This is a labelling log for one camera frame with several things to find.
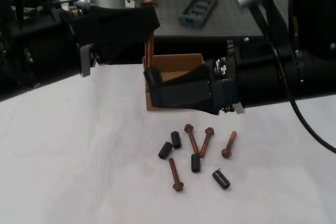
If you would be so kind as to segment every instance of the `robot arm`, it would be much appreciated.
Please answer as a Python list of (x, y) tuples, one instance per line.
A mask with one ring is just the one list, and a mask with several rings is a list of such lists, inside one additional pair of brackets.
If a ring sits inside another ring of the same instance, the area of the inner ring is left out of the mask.
[(0, 0), (0, 101), (110, 64), (160, 25), (154, 8), (61, 8), (46, 4), (23, 19), (24, 0)]
[(273, 0), (236, 2), (249, 8), (265, 40), (229, 40), (224, 58), (168, 82), (158, 69), (148, 69), (153, 106), (243, 113), (244, 108), (289, 101), (284, 79), (295, 100), (336, 93), (336, 21), (331, 18), (336, 8), (331, 0), (289, 0), (290, 32)]

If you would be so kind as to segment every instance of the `small cardboard box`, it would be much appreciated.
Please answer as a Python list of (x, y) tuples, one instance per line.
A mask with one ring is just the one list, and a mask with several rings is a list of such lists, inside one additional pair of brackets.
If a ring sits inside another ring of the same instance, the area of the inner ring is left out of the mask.
[[(191, 70), (203, 64), (201, 54), (187, 55), (155, 55), (153, 57), (153, 66), (161, 71), (163, 81), (182, 76)], [(146, 85), (146, 107), (148, 111), (164, 110), (164, 108), (156, 108), (152, 106), (151, 96)]]

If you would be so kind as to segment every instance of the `black cylinder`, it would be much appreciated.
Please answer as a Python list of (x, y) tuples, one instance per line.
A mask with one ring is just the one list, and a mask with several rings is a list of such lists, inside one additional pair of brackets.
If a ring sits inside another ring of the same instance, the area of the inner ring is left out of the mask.
[(199, 154), (191, 155), (191, 171), (199, 173), (201, 171), (201, 157)]
[(223, 173), (220, 170), (217, 170), (214, 173), (212, 173), (212, 176), (224, 190), (231, 185), (230, 181), (227, 180), (227, 178), (223, 175)]
[(160, 152), (159, 152), (159, 158), (160, 159), (166, 159), (170, 153), (170, 151), (172, 150), (173, 145), (169, 142), (165, 142), (163, 147), (161, 148)]
[(170, 134), (170, 136), (172, 137), (173, 147), (175, 149), (181, 148), (182, 144), (181, 144), (180, 134), (177, 131), (173, 131)]

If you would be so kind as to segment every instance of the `bolt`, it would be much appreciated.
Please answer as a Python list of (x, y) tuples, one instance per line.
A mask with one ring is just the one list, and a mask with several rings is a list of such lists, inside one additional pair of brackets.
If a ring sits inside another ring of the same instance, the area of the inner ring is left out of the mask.
[(202, 146), (202, 149), (201, 149), (201, 152), (199, 153), (200, 157), (203, 158), (205, 153), (206, 153), (206, 149), (208, 148), (208, 144), (209, 144), (209, 141), (210, 141), (210, 137), (213, 136), (215, 134), (214, 132), (214, 129), (209, 127), (205, 130), (205, 133), (206, 133), (206, 136), (205, 136), (205, 139), (204, 139), (204, 143), (203, 143), (203, 146)]
[(334, 50), (335, 48), (336, 48), (336, 43), (335, 42), (331, 43), (330, 44), (330, 49)]
[(173, 188), (175, 189), (175, 191), (182, 191), (184, 184), (178, 178), (175, 162), (174, 162), (174, 159), (172, 157), (169, 158), (169, 164), (170, 164), (170, 168), (172, 170), (173, 178), (174, 178)]
[(196, 140), (193, 134), (193, 129), (194, 127), (191, 124), (187, 124), (184, 126), (184, 131), (187, 132), (189, 135), (191, 145), (193, 146), (193, 149), (194, 149), (194, 153), (199, 154), (200, 151), (198, 150), (198, 147), (196, 144)]
[(236, 136), (237, 136), (237, 132), (232, 131), (230, 140), (229, 140), (229, 142), (227, 143), (226, 148), (222, 150), (222, 156), (223, 156), (224, 158), (229, 158), (229, 157), (231, 157), (231, 148), (232, 148), (233, 142), (234, 142), (235, 139), (236, 139)]
[[(143, 0), (141, 6), (144, 7), (154, 7), (157, 6), (158, 2), (156, 0)], [(145, 68), (152, 68), (153, 67), (153, 56), (154, 56), (154, 32), (152, 32), (146, 43), (145, 43), (145, 57), (144, 57), (144, 64)]]

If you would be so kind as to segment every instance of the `white table surface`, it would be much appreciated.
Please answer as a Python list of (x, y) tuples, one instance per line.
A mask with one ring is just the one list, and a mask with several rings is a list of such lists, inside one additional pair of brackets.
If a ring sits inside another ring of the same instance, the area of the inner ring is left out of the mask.
[[(336, 223), (336, 155), (301, 126), (288, 103), (213, 116), (148, 112), (141, 65), (95, 68), (0, 103), (0, 223)], [(336, 145), (336, 97), (299, 102)], [(191, 123), (202, 171), (190, 169)], [(237, 140), (223, 159), (231, 132)], [(181, 193), (158, 152), (173, 150)], [(212, 178), (221, 168), (222, 190)]]

